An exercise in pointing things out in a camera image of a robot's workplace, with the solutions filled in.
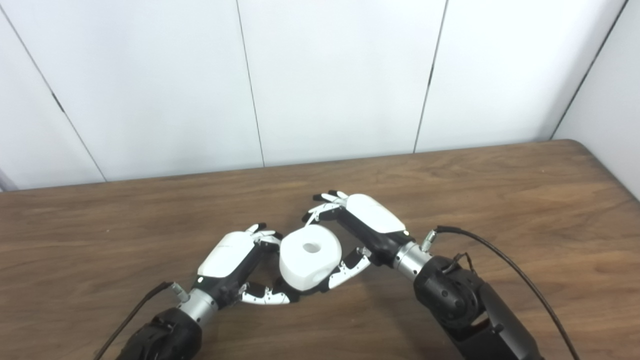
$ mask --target black joint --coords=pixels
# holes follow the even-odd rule
[[[353,269],[360,260],[362,260],[362,255],[358,252],[358,249],[353,249],[342,261],[348,269]]]
[[[245,293],[258,298],[264,297],[266,286],[257,284],[256,282],[249,282]]]
[[[499,323],[496,326],[494,326],[493,329],[491,329],[491,332],[494,334],[500,334],[503,330],[504,330],[504,325]]]

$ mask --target hole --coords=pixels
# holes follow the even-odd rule
[[[314,243],[306,243],[302,245],[302,248],[305,249],[306,252],[310,252],[311,254],[320,251],[320,246]]]

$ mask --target robotic finger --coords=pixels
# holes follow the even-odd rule
[[[298,302],[301,296],[327,292],[366,269],[371,251],[356,248],[344,259],[337,237],[314,224],[287,235],[280,246],[281,276],[273,288],[248,282],[241,301],[257,305]]]

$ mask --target panel seam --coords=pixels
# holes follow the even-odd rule
[[[242,37],[242,48],[244,51],[244,63],[246,64],[246,75],[249,78],[249,90],[251,92],[251,103],[253,105],[253,117],[255,119],[255,128],[258,131],[258,143],[260,144],[260,156],[262,157],[262,167],[266,167],[264,162],[264,150],[262,149],[262,137],[260,136],[260,124],[258,123],[258,111],[255,109],[255,97],[253,95],[253,83],[251,81],[251,71],[249,70],[249,57],[246,55],[246,44],[244,42],[244,30],[242,27],[242,17],[240,16],[240,4],[236,0],[236,9],[238,11],[238,23],[240,24],[240,36]]]
[[[420,130],[422,129],[422,121],[424,119],[424,109],[427,106],[427,96],[429,95],[429,89],[431,88],[431,80],[433,79],[433,69],[436,67],[436,58],[438,56],[438,48],[440,47],[440,38],[442,38],[442,28],[444,27],[444,19],[447,15],[447,7],[449,6],[449,0],[444,3],[444,10],[442,10],[442,20],[440,21],[440,29],[438,30],[438,40],[436,41],[436,48],[433,51],[433,60],[431,61],[431,70],[429,71],[429,79],[427,80],[427,88],[424,92],[424,100],[422,102],[422,111],[420,113],[420,121],[418,122],[418,131],[415,134],[415,143],[413,143],[413,153],[418,147],[418,139],[420,138]]]
[[[600,47],[598,48],[598,51],[596,52],[595,56],[593,57],[593,60],[591,60],[591,63],[589,64],[589,67],[587,68],[587,71],[585,71],[582,79],[580,80],[580,83],[578,84],[578,87],[575,89],[575,92],[571,96],[571,100],[569,100],[569,103],[567,104],[566,108],[564,109],[563,114],[560,116],[560,120],[558,120],[558,123],[556,124],[556,128],[554,129],[553,133],[551,133],[551,136],[549,137],[549,140],[552,140],[554,138],[554,136],[556,135],[556,132],[560,128],[560,124],[562,124],[562,121],[564,120],[566,114],[569,112],[569,109],[571,108],[571,105],[573,104],[573,101],[575,100],[576,96],[580,92],[580,89],[582,88],[582,84],[584,84],[584,81],[587,79],[587,76],[589,76],[589,73],[591,72],[591,68],[593,68],[593,64],[595,64],[596,60],[598,59],[598,56],[600,56],[600,52],[604,48],[604,44],[609,39],[609,35],[611,35],[611,32],[613,31],[613,28],[616,27],[616,24],[618,23],[618,19],[620,19],[620,15],[622,15],[622,11],[624,11],[625,7],[627,6],[628,1],[629,0],[625,0],[625,2],[620,7],[620,11],[618,12],[616,18],[613,20],[613,23],[611,24],[611,27],[607,31],[607,35],[604,37],[604,40],[602,40],[602,43],[600,44]]]
[[[18,34],[18,30],[15,28],[15,26],[13,25],[13,23],[11,22],[11,20],[9,19],[9,15],[7,15],[6,11],[4,10],[4,8],[2,7],[2,5],[0,4],[0,12],[2,12],[2,14],[4,15],[4,18],[6,19],[7,23],[9,24],[9,26],[11,26],[11,29],[13,30],[13,33],[15,34],[15,36],[18,38],[18,40],[20,41],[20,44],[22,44],[22,48],[24,49],[24,51],[27,53],[27,55],[29,56],[29,59],[31,60],[31,63],[33,64],[33,66],[36,68],[36,70],[38,71],[40,77],[42,78],[42,81],[44,81],[45,85],[47,86],[47,88],[49,89],[51,95],[53,96],[54,100],[56,101],[58,107],[60,107],[60,110],[62,111],[62,113],[65,115],[65,117],[67,118],[67,122],[69,123],[69,125],[71,125],[71,128],[74,130],[74,133],[76,134],[78,140],[80,140],[80,143],[82,144],[82,146],[84,147],[84,150],[86,151],[87,155],[89,155],[89,158],[91,159],[91,161],[93,162],[93,165],[95,166],[95,168],[98,170],[98,172],[100,173],[100,176],[102,176],[102,179],[105,182],[108,182],[107,178],[104,176],[104,173],[102,172],[102,169],[100,169],[100,167],[98,166],[98,163],[95,161],[95,158],[93,157],[93,154],[91,153],[91,151],[89,151],[89,148],[87,147],[87,145],[85,144],[84,140],[82,139],[82,136],[80,136],[80,133],[78,133],[78,130],[76,129],[74,123],[71,121],[71,118],[69,118],[69,115],[67,114],[67,112],[65,112],[65,110],[62,107],[62,104],[60,103],[60,100],[58,99],[58,97],[56,96],[56,93],[53,91],[53,89],[51,88],[51,85],[49,84],[49,82],[47,81],[47,78],[45,78],[44,74],[42,73],[42,71],[40,70],[40,67],[38,66],[38,64],[36,63],[35,59],[33,58],[33,56],[31,55],[31,52],[29,51],[29,49],[27,48],[27,45],[24,43],[24,41],[22,40],[22,37],[20,36],[20,34]]]

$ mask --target silver cylinder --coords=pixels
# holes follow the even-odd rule
[[[206,292],[193,289],[189,292],[189,300],[178,305],[178,309],[203,327],[218,311],[218,303]]]
[[[411,241],[400,248],[394,259],[394,269],[398,269],[409,280],[415,280],[422,267],[431,259],[431,254],[420,250],[420,246]]]

